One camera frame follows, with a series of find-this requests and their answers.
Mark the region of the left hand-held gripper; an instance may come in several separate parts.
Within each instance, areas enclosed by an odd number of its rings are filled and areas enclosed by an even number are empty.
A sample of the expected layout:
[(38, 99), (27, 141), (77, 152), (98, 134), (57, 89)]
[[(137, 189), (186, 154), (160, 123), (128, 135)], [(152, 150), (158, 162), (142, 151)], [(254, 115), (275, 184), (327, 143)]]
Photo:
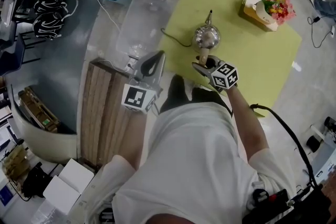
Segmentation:
[(165, 53), (153, 51), (141, 57), (135, 72), (124, 85), (122, 105), (134, 112), (147, 114), (162, 92), (160, 80), (165, 65)]

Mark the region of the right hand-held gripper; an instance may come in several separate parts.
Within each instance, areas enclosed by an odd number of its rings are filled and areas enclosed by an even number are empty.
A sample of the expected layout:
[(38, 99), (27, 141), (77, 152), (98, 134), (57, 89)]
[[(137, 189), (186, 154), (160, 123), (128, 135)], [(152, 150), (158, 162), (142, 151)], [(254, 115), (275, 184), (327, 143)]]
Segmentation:
[(193, 62), (192, 66), (199, 74), (210, 78), (210, 85), (217, 92), (228, 90), (232, 86), (237, 85), (237, 68), (219, 59), (217, 56), (209, 55), (206, 66), (202, 66), (197, 62)]

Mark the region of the silver metal kettle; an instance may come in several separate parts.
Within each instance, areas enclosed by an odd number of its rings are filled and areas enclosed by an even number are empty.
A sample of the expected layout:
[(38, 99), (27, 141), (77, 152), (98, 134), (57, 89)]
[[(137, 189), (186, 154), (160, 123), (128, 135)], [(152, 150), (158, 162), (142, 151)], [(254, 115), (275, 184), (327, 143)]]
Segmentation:
[(212, 24), (213, 10), (207, 15), (204, 24), (200, 25), (192, 38), (192, 46), (199, 53), (198, 63), (205, 66), (211, 50), (216, 48), (221, 40), (221, 35), (217, 27)]

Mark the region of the person's left forearm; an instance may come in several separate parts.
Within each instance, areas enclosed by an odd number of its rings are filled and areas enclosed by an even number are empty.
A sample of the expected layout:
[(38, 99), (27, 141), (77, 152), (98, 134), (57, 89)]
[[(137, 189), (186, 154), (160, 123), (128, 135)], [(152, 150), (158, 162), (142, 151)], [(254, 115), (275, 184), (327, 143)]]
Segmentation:
[(135, 170), (138, 170), (141, 166), (143, 154), (146, 158), (149, 136), (156, 118), (157, 115), (154, 112), (149, 112), (149, 114), (132, 113), (130, 116), (120, 147), (120, 154)]

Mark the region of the person's right forearm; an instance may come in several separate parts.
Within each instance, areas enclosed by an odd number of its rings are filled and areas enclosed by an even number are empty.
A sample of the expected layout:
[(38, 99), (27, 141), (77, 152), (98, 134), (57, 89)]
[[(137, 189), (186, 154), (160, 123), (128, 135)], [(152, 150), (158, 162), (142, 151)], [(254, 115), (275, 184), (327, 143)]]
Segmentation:
[(236, 86), (226, 91), (233, 109), (238, 134), (244, 146), (247, 160), (257, 152), (269, 148), (264, 130), (253, 110)]

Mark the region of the table with green cloth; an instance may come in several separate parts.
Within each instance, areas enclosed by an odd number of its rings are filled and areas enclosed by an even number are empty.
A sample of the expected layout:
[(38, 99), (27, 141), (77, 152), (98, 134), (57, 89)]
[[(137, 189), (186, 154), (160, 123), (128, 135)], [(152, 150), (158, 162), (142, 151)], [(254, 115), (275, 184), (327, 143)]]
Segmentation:
[(212, 9), (213, 24), (220, 32), (213, 55), (237, 68), (238, 87), (248, 103), (271, 107), (289, 76), (301, 37), (287, 24), (264, 31), (240, 17), (242, 1), (179, 0), (159, 44), (166, 54), (165, 70), (208, 86), (192, 67), (197, 51), (190, 43)]

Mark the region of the clear plastic storage box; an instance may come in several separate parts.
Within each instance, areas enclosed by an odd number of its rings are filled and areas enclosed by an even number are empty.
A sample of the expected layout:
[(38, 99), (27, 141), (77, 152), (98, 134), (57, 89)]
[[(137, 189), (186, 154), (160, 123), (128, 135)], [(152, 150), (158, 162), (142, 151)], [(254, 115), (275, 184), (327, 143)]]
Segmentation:
[(116, 42), (120, 53), (141, 58), (156, 51), (172, 13), (169, 0), (132, 0)]

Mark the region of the white pot of pink flowers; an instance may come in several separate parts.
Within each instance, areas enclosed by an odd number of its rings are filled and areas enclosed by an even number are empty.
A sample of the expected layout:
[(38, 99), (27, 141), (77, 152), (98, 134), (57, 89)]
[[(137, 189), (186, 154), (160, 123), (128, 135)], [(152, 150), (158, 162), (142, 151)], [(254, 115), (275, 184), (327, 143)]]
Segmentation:
[(296, 11), (290, 0), (258, 0), (256, 14), (268, 24), (282, 25), (296, 17)]

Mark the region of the person's white shirt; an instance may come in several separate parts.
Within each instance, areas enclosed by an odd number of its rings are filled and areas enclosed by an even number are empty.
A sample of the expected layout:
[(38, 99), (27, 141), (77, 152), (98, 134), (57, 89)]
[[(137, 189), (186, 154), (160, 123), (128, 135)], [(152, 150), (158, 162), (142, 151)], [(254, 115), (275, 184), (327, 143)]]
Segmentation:
[(296, 195), (288, 163), (269, 149), (245, 161), (237, 143), (231, 117), (219, 104), (190, 103), (162, 113), (139, 169), (119, 155), (104, 167), (86, 222), (97, 223), (110, 204), (116, 224), (145, 224), (158, 214), (194, 224), (242, 224), (257, 184), (270, 194)]

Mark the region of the black white patterned bag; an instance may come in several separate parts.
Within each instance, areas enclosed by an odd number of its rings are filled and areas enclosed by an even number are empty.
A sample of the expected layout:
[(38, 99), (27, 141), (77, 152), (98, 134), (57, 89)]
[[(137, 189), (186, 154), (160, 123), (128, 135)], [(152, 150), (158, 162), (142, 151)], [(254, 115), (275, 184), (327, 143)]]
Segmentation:
[(33, 32), (37, 38), (53, 40), (62, 36), (63, 17), (58, 12), (39, 15), (33, 22)]
[(69, 12), (65, 0), (37, 0), (34, 4), (34, 12), (36, 15), (59, 12), (61, 10), (65, 13)]

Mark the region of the brown wooden crate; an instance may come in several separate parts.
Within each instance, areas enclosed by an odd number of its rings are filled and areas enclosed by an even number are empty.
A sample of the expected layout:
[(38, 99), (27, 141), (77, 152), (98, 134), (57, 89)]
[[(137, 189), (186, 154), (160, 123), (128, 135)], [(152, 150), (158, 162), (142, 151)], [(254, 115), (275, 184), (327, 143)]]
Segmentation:
[(26, 87), (18, 94), (21, 105), (26, 109), (30, 117), (45, 131), (57, 133), (60, 121), (42, 103), (31, 87)]

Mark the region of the curved cream counter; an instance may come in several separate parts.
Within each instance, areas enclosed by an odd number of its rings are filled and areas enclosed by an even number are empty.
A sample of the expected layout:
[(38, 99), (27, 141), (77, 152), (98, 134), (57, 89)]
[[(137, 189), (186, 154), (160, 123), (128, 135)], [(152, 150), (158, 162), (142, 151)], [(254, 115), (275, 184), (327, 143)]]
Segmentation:
[(8, 87), (8, 95), (14, 122), (33, 154), (52, 163), (65, 164), (70, 159), (77, 159), (76, 134), (52, 133), (35, 127), (20, 114), (12, 86)]

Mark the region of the white flat box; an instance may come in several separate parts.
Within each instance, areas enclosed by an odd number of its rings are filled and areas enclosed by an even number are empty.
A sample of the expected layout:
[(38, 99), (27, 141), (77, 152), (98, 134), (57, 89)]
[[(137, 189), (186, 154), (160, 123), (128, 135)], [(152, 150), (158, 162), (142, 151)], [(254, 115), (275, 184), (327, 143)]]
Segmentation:
[(70, 159), (58, 177), (79, 194), (82, 194), (94, 178), (94, 173), (74, 159)]
[(80, 194), (58, 176), (54, 176), (44, 190), (43, 196), (56, 209), (67, 215)]

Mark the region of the dark blue chair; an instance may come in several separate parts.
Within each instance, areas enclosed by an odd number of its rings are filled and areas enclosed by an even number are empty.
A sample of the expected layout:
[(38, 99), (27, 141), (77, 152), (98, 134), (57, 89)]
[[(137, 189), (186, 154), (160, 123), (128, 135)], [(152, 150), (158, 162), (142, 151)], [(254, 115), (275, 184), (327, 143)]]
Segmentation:
[(19, 70), (24, 64), (40, 60), (40, 58), (35, 58), (25, 61), (24, 55), (26, 50), (33, 49), (37, 44), (40, 44), (42, 42), (44, 42), (44, 40), (26, 44), (23, 35), (18, 34), (14, 52), (10, 53), (4, 51), (0, 56), (0, 76), (5, 76), (9, 73)]

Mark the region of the black waist pack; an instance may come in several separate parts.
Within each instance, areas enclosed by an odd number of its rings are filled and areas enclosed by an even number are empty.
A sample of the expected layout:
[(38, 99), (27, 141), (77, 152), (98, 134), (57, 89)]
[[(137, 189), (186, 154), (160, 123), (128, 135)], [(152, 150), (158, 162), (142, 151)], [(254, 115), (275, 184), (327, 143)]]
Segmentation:
[(242, 224), (327, 224), (331, 217), (331, 200), (322, 192), (321, 184), (308, 186), (292, 199), (285, 189), (272, 195), (256, 189), (253, 200), (255, 207)]

